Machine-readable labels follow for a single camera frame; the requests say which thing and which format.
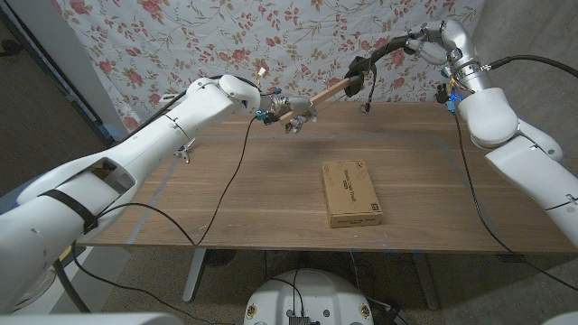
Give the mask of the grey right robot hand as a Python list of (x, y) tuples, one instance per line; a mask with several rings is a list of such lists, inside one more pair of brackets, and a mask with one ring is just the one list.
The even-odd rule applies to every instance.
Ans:
[(405, 48), (435, 66), (449, 64), (452, 70), (457, 70), (467, 64), (480, 63), (468, 31), (456, 20), (422, 23), (407, 36)]

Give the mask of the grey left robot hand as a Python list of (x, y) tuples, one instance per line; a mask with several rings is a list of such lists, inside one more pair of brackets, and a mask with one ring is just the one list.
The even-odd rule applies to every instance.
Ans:
[(307, 122), (316, 123), (318, 112), (307, 97), (273, 96), (269, 112), (287, 134), (297, 134)]

